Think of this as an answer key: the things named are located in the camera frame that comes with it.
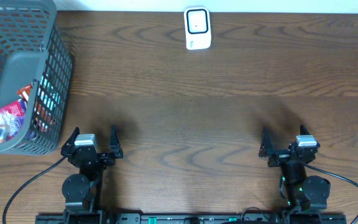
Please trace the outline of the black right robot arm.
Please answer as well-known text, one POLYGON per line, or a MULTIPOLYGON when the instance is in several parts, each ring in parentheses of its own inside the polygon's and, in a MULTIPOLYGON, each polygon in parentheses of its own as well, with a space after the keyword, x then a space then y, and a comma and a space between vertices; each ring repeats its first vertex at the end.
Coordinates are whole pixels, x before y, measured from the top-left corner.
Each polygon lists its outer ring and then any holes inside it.
POLYGON ((268 159, 269 167, 281 170, 280 194, 288 207, 280 212, 283 223, 324 223, 331 184, 318 175, 307 175, 305 167, 316 159, 320 144, 304 125, 287 149, 276 149, 267 128, 263 128, 259 157, 268 159))

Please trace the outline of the mint green snack packet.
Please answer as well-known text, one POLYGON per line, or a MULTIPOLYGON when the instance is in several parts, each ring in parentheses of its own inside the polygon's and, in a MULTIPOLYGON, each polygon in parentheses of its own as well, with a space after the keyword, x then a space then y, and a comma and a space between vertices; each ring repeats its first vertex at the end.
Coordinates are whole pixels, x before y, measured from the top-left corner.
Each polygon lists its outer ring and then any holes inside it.
POLYGON ((51 84, 48 77, 42 76, 40 80, 40 89, 38 90, 38 96, 42 103, 48 110, 54 112, 62 101, 57 89, 51 84))

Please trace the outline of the purple red snack bag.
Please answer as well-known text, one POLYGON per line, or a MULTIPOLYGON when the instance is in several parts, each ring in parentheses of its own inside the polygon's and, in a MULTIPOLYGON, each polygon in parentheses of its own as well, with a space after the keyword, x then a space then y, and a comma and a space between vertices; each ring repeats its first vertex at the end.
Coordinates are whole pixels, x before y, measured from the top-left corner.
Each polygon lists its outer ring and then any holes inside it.
POLYGON ((18 99, 0 108, 0 126, 8 126, 7 140, 12 139, 23 127, 27 103, 18 99))

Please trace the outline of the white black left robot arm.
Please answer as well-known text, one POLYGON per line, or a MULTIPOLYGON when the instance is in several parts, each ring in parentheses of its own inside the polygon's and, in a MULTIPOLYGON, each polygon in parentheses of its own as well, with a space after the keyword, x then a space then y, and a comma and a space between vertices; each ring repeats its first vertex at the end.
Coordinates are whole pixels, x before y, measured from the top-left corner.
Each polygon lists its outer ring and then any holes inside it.
POLYGON ((80 134, 75 128, 64 143, 61 155, 79 169, 66 178, 62 185, 65 197, 64 223, 116 223, 116 216, 100 206, 103 174, 123 157, 116 127, 111 127, 109 152, 98 152, 94 134, 80 134))

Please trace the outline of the orange brown snack bar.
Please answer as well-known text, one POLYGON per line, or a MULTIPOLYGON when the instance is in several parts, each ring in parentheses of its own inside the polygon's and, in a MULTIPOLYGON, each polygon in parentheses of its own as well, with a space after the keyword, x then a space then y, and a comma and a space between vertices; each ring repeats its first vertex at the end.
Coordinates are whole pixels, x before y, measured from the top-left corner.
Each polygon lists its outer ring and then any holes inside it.
POLYGON ((32 90, 32 85, 27 85, 17 91, 17 94, 25 101, 28 102, 32 90))

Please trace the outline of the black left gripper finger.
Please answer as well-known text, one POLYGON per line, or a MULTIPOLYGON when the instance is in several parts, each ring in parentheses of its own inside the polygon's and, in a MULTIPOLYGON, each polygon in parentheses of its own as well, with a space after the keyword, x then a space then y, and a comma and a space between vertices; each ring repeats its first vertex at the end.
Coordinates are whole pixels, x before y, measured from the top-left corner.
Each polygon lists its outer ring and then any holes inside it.
POLYGON ((74 131, 72 132, 71 136, 67 139, 67 141, 63 144, 62 149, 63 150, 70 150, 75 145, 75 139, 77 135, 80 134, 79 127, 76 127, 74 131))
POLYGON ((111 137, 109 140, 109 148, 112 152, 120 152, 121 144, 117 138, 116 127, 111 126, 111 137))

